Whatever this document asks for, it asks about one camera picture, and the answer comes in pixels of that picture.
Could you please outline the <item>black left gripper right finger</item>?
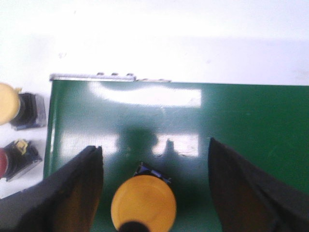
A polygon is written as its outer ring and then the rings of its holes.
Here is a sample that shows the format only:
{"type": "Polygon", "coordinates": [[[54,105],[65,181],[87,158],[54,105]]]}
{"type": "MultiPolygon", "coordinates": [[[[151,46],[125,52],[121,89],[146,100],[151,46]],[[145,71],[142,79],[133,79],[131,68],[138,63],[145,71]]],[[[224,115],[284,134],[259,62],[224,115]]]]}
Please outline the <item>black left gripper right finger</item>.
{"type": "Polygon", "coordinates": [[[224,232],[307,232],[309,197],[211,138],[209,186],[224,232]]]}

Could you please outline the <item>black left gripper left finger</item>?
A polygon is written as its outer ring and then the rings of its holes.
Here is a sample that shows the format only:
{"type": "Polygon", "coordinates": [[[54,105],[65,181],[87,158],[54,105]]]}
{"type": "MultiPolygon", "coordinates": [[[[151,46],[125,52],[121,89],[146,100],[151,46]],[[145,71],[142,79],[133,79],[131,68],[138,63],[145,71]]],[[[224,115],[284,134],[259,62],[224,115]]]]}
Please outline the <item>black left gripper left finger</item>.
{"type": "Polygon", "coordinates": [[[42,182],[2,199],[0,230],[88,232],[102,188],[102,148],[88,146],[42,182]]]}

